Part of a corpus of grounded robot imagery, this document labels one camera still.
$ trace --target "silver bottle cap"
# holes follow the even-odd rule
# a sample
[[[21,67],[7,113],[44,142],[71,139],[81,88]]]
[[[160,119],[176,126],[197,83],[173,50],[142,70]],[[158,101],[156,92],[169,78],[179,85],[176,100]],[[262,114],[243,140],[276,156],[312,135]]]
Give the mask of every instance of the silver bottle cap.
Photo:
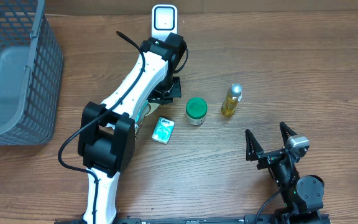
[[[233,97],[240,97],[242,93],[242,86],[238,83],[231,85],[231,94]]]

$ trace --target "wooden table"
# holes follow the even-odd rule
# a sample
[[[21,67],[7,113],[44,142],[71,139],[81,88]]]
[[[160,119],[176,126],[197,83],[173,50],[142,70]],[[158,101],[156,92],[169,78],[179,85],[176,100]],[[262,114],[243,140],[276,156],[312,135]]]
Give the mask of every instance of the wooden table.
[[[301,176],[326,183],[323,212],[333,223],[358,223],[358,12],[180,15],[190,50],[179,73],[183,97],[161,106],[140,130],[135,155],[121,176],[120,216],[234,217],[255,213],[277,187],[267,170],[246,161],[244,131],[265,149],[282,145],[279,122],[304,133],[310,151]],[[51,17],[65,68],[55,137],[46,146],[0,147],[0,223],[52,223],[86,209],[88,177],[64,169],[58,148],[80,126],[89,101],[101,102],[130,72],[137,52],[119,30],[141,43],[150,16]],[[244,95],[231,119],[220,106],[232,83]],[[202,97],[200,127],[184,117]],[[176,122],[168,145],[151,140],[159,116]],[[81,166],[76,140],[64,160]],[[282,207],[276,198],[266,212]]]

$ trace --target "green lid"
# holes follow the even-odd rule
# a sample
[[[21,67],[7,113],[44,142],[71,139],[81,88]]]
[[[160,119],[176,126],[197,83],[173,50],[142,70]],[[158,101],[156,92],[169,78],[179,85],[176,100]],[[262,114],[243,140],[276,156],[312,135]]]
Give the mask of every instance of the green lid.
[[[193,119],[201,119],[205,117],[208,106],[205,100],[201,98],[193,98],[187,102],[186,114]]]

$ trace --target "gold bottle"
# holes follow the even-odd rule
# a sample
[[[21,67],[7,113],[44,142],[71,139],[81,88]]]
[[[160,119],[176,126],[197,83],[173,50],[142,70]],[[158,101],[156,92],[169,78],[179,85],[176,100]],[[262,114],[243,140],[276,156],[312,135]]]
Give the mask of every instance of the gold bottle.
[[[237,104],[242,98],[242,86],[238,83],[231,85],[227,91],[226,99],[222,105],[222,114],[224,116],[233,116]]]

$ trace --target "small blue package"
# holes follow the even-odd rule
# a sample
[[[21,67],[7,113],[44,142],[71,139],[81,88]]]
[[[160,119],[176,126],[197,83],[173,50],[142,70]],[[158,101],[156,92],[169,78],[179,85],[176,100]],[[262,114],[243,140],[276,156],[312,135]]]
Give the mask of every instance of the small blue package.
[[[175,122],[165,118],[159,118],[153,132],[152,139],[160,143],[168,144]]]

